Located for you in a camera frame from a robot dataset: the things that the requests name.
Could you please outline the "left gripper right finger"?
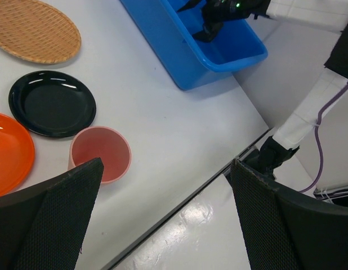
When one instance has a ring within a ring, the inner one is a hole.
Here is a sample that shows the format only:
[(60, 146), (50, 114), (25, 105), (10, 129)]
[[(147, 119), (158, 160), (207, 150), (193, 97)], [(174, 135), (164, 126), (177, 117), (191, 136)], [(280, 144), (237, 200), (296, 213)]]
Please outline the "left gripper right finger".
[(238, 159), (230, 169), (251, 269), (348, 269), (348, 208), (309, 197)]

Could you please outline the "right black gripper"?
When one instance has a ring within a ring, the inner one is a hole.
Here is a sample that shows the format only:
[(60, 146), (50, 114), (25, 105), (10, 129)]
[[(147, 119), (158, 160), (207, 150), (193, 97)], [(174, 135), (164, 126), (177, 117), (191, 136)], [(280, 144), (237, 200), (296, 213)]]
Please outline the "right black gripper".
[[(202, 0), (189, 0), (177, 12), (196, 7)], [(206, 1), (201, 9), (203, 29), (192, 34), (196, 41), (210, 43), (222, 29), (224, 22), (248, 18), (264, 5), (264, 1), (213, 0)]]

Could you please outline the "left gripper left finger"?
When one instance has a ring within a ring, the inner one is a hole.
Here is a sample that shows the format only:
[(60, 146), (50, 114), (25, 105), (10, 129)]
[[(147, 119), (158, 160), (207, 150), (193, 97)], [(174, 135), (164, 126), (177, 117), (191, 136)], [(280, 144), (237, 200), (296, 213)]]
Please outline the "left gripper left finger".
[(94, 158), (0, 197), (0, 269), (74, 269), (100, 188)]

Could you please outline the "brown woven bamboo tray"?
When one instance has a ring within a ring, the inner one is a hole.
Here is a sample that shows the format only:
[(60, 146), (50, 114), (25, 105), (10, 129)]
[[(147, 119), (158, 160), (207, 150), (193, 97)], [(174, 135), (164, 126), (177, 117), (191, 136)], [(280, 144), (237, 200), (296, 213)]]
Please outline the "brown woven bamboo tray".
[(76, 25), (42, 1), (0, 1), (0, 48), (39, 64), (66, 62), (82, 44)]

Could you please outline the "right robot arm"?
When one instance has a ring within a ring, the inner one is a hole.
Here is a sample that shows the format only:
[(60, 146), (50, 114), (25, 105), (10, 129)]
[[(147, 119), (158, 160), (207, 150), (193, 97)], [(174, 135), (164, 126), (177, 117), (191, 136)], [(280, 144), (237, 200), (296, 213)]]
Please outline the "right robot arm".
[(217, 41), (244, 19), (269, 50), (263, 63), (236, 75), (273, 139), (294, 151), (320, 187), (348, 181), (348, 1), (186, 1), (200, 9), (199, 41)]

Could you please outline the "blue plastic bin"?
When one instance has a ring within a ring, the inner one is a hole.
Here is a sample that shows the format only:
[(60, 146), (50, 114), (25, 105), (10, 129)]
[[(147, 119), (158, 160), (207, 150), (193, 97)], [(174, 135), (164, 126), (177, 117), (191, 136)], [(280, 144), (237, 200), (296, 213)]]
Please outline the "blue plastic bin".
[(193, 34), (202, 29), (200, 8), (178, 13), (185, 1), (122, 1), (169, 75), (182, 90), (227, 78), (258, 64), (268, 52), (245, 20), (224, 24), (210, 43)]

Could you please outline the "orange plastic plate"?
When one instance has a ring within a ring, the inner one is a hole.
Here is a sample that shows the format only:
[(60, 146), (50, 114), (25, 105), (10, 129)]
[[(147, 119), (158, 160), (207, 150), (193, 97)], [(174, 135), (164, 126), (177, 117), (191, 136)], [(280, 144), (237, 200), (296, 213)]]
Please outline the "orange plastic plate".
[(0, 196), (21, 185), (35, 160), (34, 142), (15, 119), (0, 113)]

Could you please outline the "pink plastic cup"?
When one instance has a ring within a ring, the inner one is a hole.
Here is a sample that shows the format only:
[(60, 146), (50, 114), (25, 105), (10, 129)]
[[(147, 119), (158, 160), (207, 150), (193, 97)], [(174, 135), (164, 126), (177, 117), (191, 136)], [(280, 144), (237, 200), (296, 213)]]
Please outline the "pink plastic cup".
[(101, 183), (109, 184), (128, 172), (132, 152), (127, 140), (116, 130), (102, 126), (85, 128), (71, 142), (68, 169), (97, 157), (104, 165)]

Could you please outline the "black plastic plate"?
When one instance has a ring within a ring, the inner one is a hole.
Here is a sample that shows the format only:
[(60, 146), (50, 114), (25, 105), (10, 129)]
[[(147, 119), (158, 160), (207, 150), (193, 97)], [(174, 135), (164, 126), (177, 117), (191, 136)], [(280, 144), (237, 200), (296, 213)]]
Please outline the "black plastic plate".
[(75, 136), (96, 116), (96, 101), (78, 79), (40, 70), (19, 78), (8, 93), (14, 118), (29, 131), (49, 138)]

